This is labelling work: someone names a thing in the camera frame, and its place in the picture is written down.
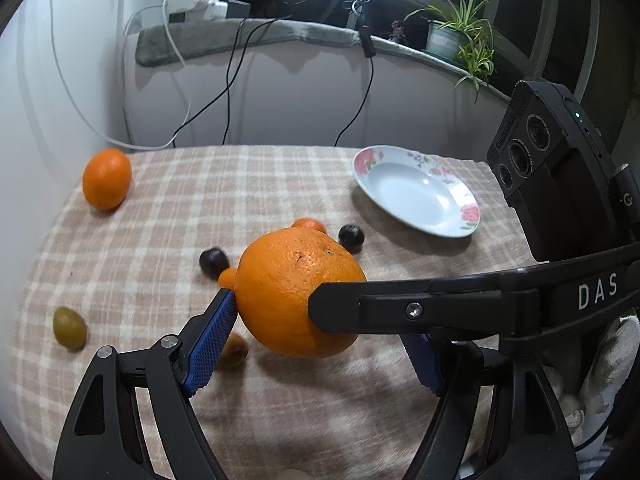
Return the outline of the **floral white plate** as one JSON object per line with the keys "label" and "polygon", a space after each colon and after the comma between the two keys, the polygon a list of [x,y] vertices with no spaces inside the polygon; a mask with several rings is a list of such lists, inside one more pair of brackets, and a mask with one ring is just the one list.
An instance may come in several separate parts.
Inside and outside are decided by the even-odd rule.
{"label": "floral white plate", "polygon": [[413,229],[463,238],[480,226],[480,205],[472,191],[434,155],[369,146],[352,159],[352,172],[370,200]]}

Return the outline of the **dark plum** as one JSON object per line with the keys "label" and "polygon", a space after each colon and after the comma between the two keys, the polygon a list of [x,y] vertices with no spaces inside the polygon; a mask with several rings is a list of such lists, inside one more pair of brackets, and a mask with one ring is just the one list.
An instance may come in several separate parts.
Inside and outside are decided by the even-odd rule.
{"label": "dark plum", "polygon": [[351,254],[358,254],[360,252],[364,240],[363,230],[356,224],[345,224],[338,231],[338,242]]}
{"label": "dark plum", "polygon": [[218,280],[219,274],[221,274],[223,270],[230,268],[227,255],[219,247],[204,250],[200,258],[198,258],[198,264],[200,265],[201,271],[212,280]]}

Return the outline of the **green kiwi left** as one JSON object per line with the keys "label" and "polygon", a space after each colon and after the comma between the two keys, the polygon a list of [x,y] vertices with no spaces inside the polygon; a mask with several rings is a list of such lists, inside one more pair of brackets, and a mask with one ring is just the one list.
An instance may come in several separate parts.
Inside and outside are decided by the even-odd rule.
{"label": "green kiwi left", "polygon": [[84,319],[68,307],[58,307],[53,315],[53,333],[56,341],[70,351],[79,351],[87,341],[87,325]]}

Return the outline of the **potted spider plant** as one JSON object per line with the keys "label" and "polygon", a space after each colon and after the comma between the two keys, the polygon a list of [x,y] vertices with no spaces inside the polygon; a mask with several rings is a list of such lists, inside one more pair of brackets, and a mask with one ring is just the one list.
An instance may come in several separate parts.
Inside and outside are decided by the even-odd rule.
{"label": "potted spider plant", "polygon": [[427,3],[404,17],[408,22],[420,16],[427,22],[425,51],[464,71],[454,88],[468,82],[475,98],[489,86],[495,71],[495,35],[491,20],[484,15],[488,0],[442,0]]}

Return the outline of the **dark plum right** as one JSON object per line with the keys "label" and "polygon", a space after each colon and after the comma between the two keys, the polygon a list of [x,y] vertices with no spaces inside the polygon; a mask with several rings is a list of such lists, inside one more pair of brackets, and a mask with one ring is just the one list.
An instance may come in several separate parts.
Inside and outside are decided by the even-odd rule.
{"label": "dark plum right", "polygon": [[338,242],[351,254],[358,254],[360,252],[364,240],[363,230],[356,224],[345,224],[338,231]]}

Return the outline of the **small tangerine back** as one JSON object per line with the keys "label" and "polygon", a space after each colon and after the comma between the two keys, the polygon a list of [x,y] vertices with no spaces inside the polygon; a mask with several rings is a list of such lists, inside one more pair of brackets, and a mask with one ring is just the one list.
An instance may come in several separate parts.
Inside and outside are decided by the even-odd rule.
{"label": "small tangerine back", "polygon": [[326,227],[322,222],[314,218],[299,218],[296,219],[292,224],[292,228],[305,228],[312,229],[315,231],[319,231],[322,233],[326,232]]}

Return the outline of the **medium orange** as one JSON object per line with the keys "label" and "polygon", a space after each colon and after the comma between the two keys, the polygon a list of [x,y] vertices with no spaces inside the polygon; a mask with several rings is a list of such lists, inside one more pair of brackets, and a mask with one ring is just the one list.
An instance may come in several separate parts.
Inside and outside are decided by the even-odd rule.
{"label": "medium orange", "polygon": [[82,175],[82,192],[91,207],[110,211],[124,201],[131,180],[128,156],[117,148],[107,148],[89,160]]}

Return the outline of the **brown kiwi front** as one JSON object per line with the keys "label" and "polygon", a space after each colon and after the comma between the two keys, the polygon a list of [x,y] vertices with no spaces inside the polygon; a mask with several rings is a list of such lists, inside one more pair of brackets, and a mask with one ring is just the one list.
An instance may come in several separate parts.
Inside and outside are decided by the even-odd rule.
{"label": "brown kiwi front", "polygon": [[218,358],[216,370],[231,372],[243,365],[248,355],[248,343],[238,333],[232,332]]}

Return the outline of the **grey windowsill mat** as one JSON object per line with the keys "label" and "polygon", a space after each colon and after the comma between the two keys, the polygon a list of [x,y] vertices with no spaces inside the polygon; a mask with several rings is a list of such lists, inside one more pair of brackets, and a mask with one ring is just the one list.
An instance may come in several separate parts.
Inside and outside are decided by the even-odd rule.
{"label": "grey windowsill mat", "polygon": [[231,20],[171,23],[138,32],[134,60],[144,68],[157,68],[181,60],[192,60],[228,52],[236,37],[251,47],[302,42],[312,46],[360,49],[358,32],[313,22],[279,20]]}

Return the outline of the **small tangerine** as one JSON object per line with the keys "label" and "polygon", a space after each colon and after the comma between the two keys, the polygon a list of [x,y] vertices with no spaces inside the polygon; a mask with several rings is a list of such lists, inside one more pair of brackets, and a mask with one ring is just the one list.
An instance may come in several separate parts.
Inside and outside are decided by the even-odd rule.
{"label": "small tangerine", "polygon": [[234,282],[236,277],[236,269],[235,268],[227,268],[223,270],[221,274],[218,276],[218,286],[220,288],[226,289],[234,289]]}
{"label": "small tangerine", "polygon": [[312,229],[315,231],[319,231],[322,233],[326,232],[326,227],[322,222],[314,218],[299,218],[296,219],[292,224],[292,228],[305,228]]}

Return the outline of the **small tangerine front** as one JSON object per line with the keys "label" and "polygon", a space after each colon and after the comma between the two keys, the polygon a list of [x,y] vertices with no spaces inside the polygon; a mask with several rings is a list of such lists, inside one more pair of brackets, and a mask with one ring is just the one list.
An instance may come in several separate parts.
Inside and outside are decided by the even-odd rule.
{"label": "small tangerine front", "polygon": [[227,268],[223,270],[221,274],[218,276],[218,286],[220,288],[226,289],[234,289],[234,282],[236,277],[236,269],[235,268]]}

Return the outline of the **dark plum left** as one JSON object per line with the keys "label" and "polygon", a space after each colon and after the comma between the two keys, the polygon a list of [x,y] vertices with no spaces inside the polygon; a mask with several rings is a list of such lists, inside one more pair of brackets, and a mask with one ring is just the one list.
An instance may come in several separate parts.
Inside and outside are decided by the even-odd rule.
{"label": "dark plum left", "polygon": [[201,271],[212,280],[218,280],[219,274],[221,274],[223,270],[230,268],[227,255],[219,247],[204,250],[200,258],[198,258],[198,264],[200,265]]}

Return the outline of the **black power adapter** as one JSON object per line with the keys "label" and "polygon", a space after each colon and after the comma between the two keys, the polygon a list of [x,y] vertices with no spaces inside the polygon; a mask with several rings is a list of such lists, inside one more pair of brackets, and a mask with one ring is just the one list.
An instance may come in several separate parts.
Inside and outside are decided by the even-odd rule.
{"label": "black power adapter", "polygon": [[250,16],[250,4],[240,0],[227,1],[226,18],[237,18],[242,20]]}

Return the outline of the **white power strip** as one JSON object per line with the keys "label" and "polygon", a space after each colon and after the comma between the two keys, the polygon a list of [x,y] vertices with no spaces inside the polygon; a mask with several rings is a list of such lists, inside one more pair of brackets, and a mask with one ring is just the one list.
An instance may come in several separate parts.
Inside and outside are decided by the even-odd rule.
{"label": "white power strip", "polygon": [[186,14],[188,21],[216,21],[227,17],[228,3],[222,0],[164,0],[166,15]]}

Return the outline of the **large orange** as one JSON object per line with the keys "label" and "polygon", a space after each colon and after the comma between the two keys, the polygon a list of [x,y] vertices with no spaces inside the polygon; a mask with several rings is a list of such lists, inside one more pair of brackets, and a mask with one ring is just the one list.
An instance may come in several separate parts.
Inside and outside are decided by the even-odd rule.
{"label": "large orange", "polygon": [[263,346],[280,356],[325,359],[357,336],[319,330],[309,318],[308,299],[323,283],[365,279],[357,260],[329,235],[291,226],[247,246],[233,291],[244,325]]}

